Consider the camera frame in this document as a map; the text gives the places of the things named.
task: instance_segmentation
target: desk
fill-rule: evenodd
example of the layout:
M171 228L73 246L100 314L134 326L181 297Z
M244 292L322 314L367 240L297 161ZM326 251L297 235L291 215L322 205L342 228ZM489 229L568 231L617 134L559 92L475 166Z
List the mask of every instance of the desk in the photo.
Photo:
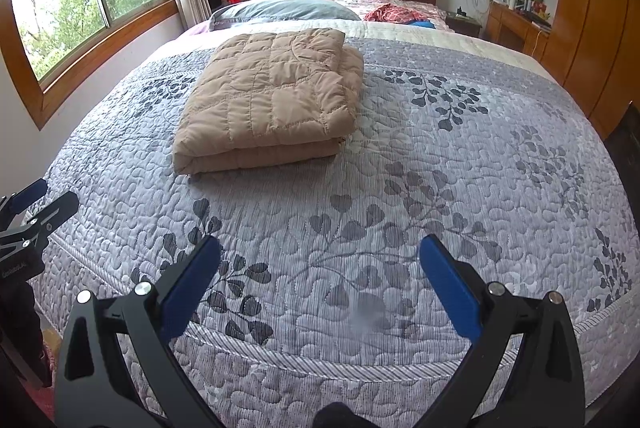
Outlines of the desk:
M549 33L541 30L507 6L497 4L492 0L484 38L489 42L497 43L541 61Z

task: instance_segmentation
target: screw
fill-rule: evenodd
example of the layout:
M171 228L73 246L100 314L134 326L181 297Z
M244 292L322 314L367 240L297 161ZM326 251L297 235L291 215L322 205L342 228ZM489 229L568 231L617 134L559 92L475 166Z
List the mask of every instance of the screw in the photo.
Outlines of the screw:
M78 303L87 303L91 299L91 291L85 289L78 293Z
M560 305L564 299L558 291L551 291L549 293L549 301L555 305Z
M491 282L488 286L489 294L494 296L502 296L506 291L505 287L500 282Z
M149 282L140 282L133 288L133 290L138 296L144 296L146 294L149 294L152 288L153 286Z

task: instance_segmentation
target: gray quilt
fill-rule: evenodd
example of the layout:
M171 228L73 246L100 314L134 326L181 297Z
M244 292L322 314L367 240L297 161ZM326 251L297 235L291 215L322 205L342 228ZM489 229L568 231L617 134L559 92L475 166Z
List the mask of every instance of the gray quilt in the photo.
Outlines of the gray quilt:
M35 281L44 311L63 329L82 288L128 292L215 234L224 261L174 350L228 426L309 426L336 400L380 426L411 426L468 349L418 264L418 243L436 233L485 281L564 295L594 400L640 348L640 243L588 121L559 85L523 69L347 43L366 63L358 130L335 158L288 166L174 174L174 129L210 50L124 79L46 175L49 198L71 189L81 207Z

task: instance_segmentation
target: wooden window frame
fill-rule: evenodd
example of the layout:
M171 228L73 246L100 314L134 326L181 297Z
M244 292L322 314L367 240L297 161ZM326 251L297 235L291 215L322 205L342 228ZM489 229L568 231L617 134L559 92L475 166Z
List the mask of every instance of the wooden window frame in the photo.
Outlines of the wooden window frame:
M109 58L177 13L175 0L151 0L116 20L107 13L107 27L73 49L38 81L20 38L12 0L0 0L0 50L16 91L38 129L42 130L66 98Z

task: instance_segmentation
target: red clothing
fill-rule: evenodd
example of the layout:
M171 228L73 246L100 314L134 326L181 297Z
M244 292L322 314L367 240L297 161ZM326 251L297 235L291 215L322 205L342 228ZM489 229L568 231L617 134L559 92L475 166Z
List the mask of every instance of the red clothing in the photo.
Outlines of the red clothing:
M415 21L429 21L429 17L415 9L385 4L368 12L364 20L367 22L412 23Z

